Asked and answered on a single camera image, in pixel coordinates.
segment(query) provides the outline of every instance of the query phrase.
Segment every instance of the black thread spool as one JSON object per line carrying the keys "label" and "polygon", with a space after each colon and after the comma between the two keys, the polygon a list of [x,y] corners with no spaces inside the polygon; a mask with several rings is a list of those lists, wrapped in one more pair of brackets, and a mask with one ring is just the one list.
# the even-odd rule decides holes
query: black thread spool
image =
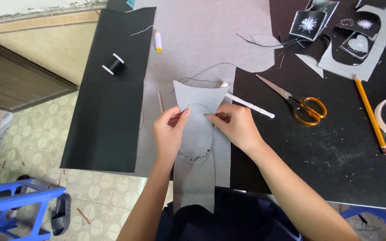
{"label": "black thread spool", "polygon": [[117,73],[123,71],[124,67],[124,61],[116,54],[113,54],[113,58],[111,59],[111,61],[109,61],[105,65],[102,65],[102,68],[104,68],[106,71],[108,71],[108,73],[112,75],[116,75]]}

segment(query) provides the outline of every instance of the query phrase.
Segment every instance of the right hand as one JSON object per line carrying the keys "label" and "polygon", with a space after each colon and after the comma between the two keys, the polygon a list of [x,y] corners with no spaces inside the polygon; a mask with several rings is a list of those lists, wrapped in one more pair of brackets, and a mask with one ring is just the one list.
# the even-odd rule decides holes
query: right hand
{"label": "right hand", "polygon": [[247,107],[223,104],[218,108],[216,115],[208,114],[206,118],[245,153],[260,148],[260,145],[264,144],[251,110]]}

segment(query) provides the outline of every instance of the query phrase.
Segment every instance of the heart shape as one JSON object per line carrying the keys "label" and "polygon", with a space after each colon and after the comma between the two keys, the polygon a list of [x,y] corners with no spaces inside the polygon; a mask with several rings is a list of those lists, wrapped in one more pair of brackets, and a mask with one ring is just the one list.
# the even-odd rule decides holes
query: heart shape
{"label": "heart shape", "polygon": [[348,41],[348,46],[356,51],[364,53],[369,52],[369,42],[367,41],[367,38],[362,35],[358,35],[356,39],[350,39]]}

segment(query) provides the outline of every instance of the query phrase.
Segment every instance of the pencil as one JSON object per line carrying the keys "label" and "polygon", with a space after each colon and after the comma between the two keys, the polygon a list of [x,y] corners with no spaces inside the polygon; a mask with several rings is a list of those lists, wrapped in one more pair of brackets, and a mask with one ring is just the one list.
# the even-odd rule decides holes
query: pencil
{"label": "pencil", "polygon": [[366,107],[367,114],[369,115],[370,122],[373,125],[373,129],[375,130],[376,137],[378,138],[379,144],[381,145],[382,153],[386,155],[386,144],[383,139],[382,133],[379,129],[378,122],[375,119],[375,115],[373,114],[372,107],[370,107],[369,100],[367,99],[366,92],[364,92],[363,85],[361,84],[361,80],[358,79],[356,75],[355,83],[357,84],[358,91],[360,92],[361,99],[363,100],[364,106]]}

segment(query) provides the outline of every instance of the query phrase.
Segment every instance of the white plastic tool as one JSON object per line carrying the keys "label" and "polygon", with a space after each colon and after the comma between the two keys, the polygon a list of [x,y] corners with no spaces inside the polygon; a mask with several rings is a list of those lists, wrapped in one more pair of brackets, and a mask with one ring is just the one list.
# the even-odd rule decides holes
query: white plastic tool
{"label": "white plastic tool", "polygon": [[[227,84],[226,82],[223,82],[223,83],[221,84],[221,87],[226,87],[226,86],[228,86],[228,84]],[[248,107],[248,108],[250,108],[250,109],[253,109],[253,110],[255,110],[255,111],[259,112],[259,113],[262,113],[262,114],[264,114],[264,115],[267,115],[267,116],[269,116],[270,118],[275,118],[275,115],[274,115],[274,114],[272,114],[272,113],[270,113],[270,112],[267,112],[267,111],[265,111],[264,109],[262,109],[262,108],[260,108],[260,107],[258,107],[258,106],[255,106],[255,105],[253,105],[253,104],[251,104],[251,103],[249,103],[249,102],[246,102],[246,101],[242,100],[242,99],[239,98],[239,97],[236,97],[236,96],[231,95],[231,94],[229,94],[229,93],[226,93],[226,97],[231,98],[232,100],[234,100],[234,101],[236,101],[236,102],[238,102],[238,103],[241,103],[241,104],[243,104],[244,106],[246,106],[246,107]]]}

